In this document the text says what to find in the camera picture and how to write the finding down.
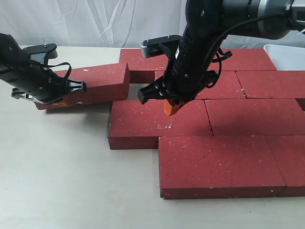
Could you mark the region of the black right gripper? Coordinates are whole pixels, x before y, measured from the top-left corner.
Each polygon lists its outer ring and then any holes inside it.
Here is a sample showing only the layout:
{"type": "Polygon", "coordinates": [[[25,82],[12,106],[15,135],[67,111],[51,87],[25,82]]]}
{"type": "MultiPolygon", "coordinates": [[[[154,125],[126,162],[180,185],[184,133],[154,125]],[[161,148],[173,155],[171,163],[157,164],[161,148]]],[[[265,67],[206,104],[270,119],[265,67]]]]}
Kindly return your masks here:
{"type": "Polygon", "coordinates": [[[214,38],[181,37],[176,53],[168,58],[163,76],[138,91],[142,104],[151,99],[165,100],[164,112],[168,116],[176,114],[204,88],[211,88],[218,81],[218,73],[208,70],[218,54],[218,48],[212,47],[214,38]]]}

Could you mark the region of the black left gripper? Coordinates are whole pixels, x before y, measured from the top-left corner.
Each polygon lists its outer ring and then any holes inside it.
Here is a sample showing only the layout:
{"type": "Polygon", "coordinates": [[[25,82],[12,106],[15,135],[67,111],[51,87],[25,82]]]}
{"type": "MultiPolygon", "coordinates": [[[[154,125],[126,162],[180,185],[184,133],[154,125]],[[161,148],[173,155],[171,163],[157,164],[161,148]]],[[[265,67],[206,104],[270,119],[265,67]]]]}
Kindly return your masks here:
{"type": "Polygon", "coordinates": [[[78,91],[85,92],[86,83],[69,79],[72,67],[68,62],[62,62],[55,67],[63,65],[69,68],[66,74],[60,77],[52,70],[53,65],[30,60],[26,69],[18,69],[20,76],[15,82],[11,96],[48,107],[69,107],[69,95],[78,91]]]}

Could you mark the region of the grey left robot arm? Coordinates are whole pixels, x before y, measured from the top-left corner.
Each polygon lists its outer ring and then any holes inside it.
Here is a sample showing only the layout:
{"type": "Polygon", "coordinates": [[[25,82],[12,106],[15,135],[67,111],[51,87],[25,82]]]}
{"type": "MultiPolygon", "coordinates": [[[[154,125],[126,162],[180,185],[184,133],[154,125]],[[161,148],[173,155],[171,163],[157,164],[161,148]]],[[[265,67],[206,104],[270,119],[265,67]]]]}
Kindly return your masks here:
{"type": "Polygon", "coordinates": [[[86,91],[84,81],[69,79],[71,67],[63,77],[52,70],[48,61],[57,58],[56,49],[54,43],[21,48],[11,35],[0,35],[0,79],[13,87],[13,98],[50,105],[86,91]]]}

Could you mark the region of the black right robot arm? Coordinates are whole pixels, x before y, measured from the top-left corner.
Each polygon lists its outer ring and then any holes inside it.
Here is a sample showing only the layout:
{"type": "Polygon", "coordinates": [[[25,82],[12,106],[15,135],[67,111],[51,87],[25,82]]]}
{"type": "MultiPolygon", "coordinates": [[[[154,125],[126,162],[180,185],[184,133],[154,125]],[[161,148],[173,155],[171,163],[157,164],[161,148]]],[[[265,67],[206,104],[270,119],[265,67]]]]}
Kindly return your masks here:
{"type": "Polygon", "coordinates": [[[305,31],[302,0],[189,0],[185,17],[183,35],[147,39],[141,44],[144,58],[164,54],[168,63],[162,77],[138,91],[138,99],[142,104],[164,100],[169,116],[203,89],[216,85],[221,71],[209,66],[232,56],[221,49],[228,35],[278,40],[290,31],[305,31]]]}

